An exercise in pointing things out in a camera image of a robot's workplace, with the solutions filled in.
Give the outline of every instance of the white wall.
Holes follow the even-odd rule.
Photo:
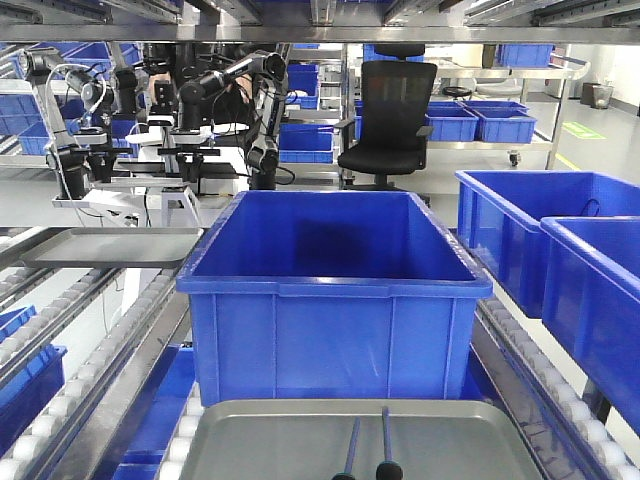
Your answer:
[[[583,81],[611,81],[613,98],[640,105],[640,46],[573,45],[570,56],[591,61]]]

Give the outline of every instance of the green floor marking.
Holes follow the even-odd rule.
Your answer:
[[[562,128],[581,140],[604,140],[607,138],[578,122],[564,122]]]

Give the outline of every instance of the chair backrest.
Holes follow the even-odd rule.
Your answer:
[[[363,146],[417,150],[438,67],[432,63],[362,64]]]

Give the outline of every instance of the robotic arm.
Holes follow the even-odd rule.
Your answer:
[[[178,92],[177,134],[199,131],[202,123],[200,105],[203,99],[220,95],[234,80],[246,74],[264,78],[267,95],[257,136],[245,162],[252,169],[251,188],[275,189],[278,149],[275,137],[280,129],[287,92],[286,64],[277,53],[256,51],[224,70],[207,72],[189,80]]]
[[[82,198],[85,194],[82,165],[87,161],[98,180],[109,182],[113,165],[119,153],[130,153],[130,149],[113,148],[111,138],[112,105],[114,90],[105,81],[89,75],[82,66],[70,65],[55,48],[26,50],[22,55],[21,67],[25,78],[33,88],[45,126],[53,142],[48,147],[50,167],[56,171],[61,185],[60,198]],[[83,117],[83,127],[76,135],[68,133],[56,98],[49,89],[50,79],[55,72],[61,73],[70,89],[83,100],[87,114]],[[99,112],[106,128],[91,127],[91,116]],[[89,145],[82,148],[78,144]]]

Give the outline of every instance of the cart caster wheel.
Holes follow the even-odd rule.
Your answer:
[[[509,161],[511,162],[512,167],[517,167],[521,160],[522,160],[522,157],[520,156],[519,153],[509,154]]]

